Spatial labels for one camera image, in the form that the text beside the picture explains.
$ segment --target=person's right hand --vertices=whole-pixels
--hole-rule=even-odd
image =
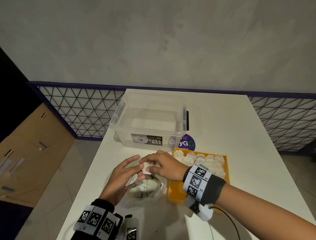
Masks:
[[[168,152],[158,150],[154,154],[149,154],[143,157],[139,163],[154,163],[157,162],[161,167],[147,167],[146,170],[153,174],[158,174],[171,181],[182,182],[183,176],[189,166],[184,165],[177,159],[172,157]]]

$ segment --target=black triangular grid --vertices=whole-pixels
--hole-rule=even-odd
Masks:
[[[124,94],[124,91],[97,89],[39,89],[78,136],[90,137],[104,137],[115,106]],[[59,97],[58,100],[62,97],[61,103],[57,104],[54,97]],[[249,100],[278,150],[298,151],[316,138],[316,100],[258,97]]]

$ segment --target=concrete wall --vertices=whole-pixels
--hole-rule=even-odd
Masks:
[[[316,92],[315,0],[0,2],[29,80]]]

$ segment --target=person's left hand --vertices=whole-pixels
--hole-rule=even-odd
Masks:
[[[123,162],[121,162],[118,166],[116,166],[113,169],[109,181],[107,182],[99,197],[100,199],[107,200],[108,202],[116,206],[125,195],[128,189],[128,186],[125,187],[125,185],[131,176],[138,174],[136,182],[145,179],[145,175],[142,172],[144,164],[139,164],[134,167],[125,168],[128,164],[137,160],[138,158],[139,155],[135,155],[128,159],[125,159]]]

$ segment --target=hand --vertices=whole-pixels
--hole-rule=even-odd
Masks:
[[[168,152],[164,152],[161,150],[158,150],[154,154],[149,154],[139,161],[139,163],[144,162],[149,162],[153,164],[156,164],[157,162],[161,167],[147,167],[146,170],[150,173],[158,174],[171,181],[182,182],[183,176],[189,168],[189,166],[179,162]]]
[[[144,164],[125,168],[128,164],[137,160],[138,158],[139,155],[135,155],[128,159],[125,159],[123,162],[121,162],[118,166],[116,166],[113,169],[109,181],[107,182],[99,197],[100,199],[107,200],[108,202],[116,206],[124,197],[127,189],[129,188],[128,186],[125,187],[125,185],[131,176],[138,174],[136,182],[145,179],[144,174],[142,174]]]

